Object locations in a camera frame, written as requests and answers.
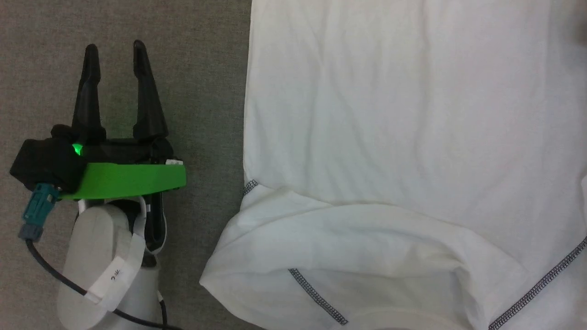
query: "white tape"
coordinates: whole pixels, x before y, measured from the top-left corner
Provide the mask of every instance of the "white tape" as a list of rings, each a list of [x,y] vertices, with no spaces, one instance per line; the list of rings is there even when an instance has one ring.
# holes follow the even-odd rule
[[[134,221],[134,234],[130,243],[128,240],[130,231],[119,228],[116,256],[85,295],[87,299],[111,312],[118,307],[126,295],[143,262],[146,248],[144,228],[147,209],[142,197],[140,197],[140,205],[141,213]]]

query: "teal connector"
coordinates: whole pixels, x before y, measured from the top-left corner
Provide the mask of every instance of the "teal connector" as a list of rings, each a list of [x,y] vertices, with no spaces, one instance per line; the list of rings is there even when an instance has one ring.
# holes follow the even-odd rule
[[[25,223],[22,225],[18,237],[23,240],[38,242],[43,234],[45,220],[53,210],[58,198],[59,190],[53,185],[48,183],[37,184],[26,210],[22,214],[22,219]]]

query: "black stitching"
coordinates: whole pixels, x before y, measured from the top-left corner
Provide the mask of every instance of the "black stitching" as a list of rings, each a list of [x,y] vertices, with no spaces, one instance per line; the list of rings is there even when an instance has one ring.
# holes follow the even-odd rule
[[[520,300],[518,300],[512,307],[510,307],[505,313],[501,314],[493,323],[489,325],[489,330],[497,330],[501,328],[507,321],[509,321],[514,315],[519,313],[532,299],[534,299],[542,289],[544,289],[552,280],[558,276],[566,267],[568,267],[575,258],[581,254],[581,252],[587,246],[587,237],[569,253],[561,262],[559,262],[553,269],[550,270],[536,285],[528,291]]]
[[[259,183],[255,180],[249,181],[249,183],[247,183],[247,185],[245,186],[245,191],[243,193],[243,196],[250,193],[251,190],[253,190],[253,188],[255,188],[258,185],[259,185]]]
[[[298,284],[308,293],[308,295],[314,300],[322,309],[324,309],[336,322],[340,323],[341,325],[345,325],[349,323],[345,317],[342,316],[339,311],[337,311],[331,304],[329,304],[316,290],[306,281],[306,279],[300,274],[300,272],[296,268],[290,268],[289,272],[292,274],[293,278],[298,282]]]

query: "robotic arm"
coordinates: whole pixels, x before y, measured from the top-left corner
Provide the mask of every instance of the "robotic arm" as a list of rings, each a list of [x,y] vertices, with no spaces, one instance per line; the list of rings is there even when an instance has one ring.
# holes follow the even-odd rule
[[[145,45],[134,42],[139,109],[132,139],[107,139],[100,122],[95,45],[86,48],[71,126],[27,140],[10,173],[32,197],[19,237],[60,282],[58,315],[68,330],[180,328],[167,325],[158,287],[157,253],[167,238],[163,192],[185,185],[185,167],[167,141],[167,124]],[[34,242],[58,200],[77,200],[79,214],[63,274]]]

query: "gray background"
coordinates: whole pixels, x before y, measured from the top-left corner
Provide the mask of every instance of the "gray background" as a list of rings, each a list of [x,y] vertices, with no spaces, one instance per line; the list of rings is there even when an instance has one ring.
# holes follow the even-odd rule
[[[188,186],[165,196],[168,244],[161,293],[170,323],[185,329],[254,329],[198,280],[242,197],[242,113],[250,0],[0,1],[0,328],[62,329],[58,285],[16,237],[29,194],[8,175],[27,138],[70,124],[84,48],[100,53],[102,125],[130,137],[137,82],[132,43],[147,46],[170,141]],[[48,219],[42,255],[61,269],[76,206]]]

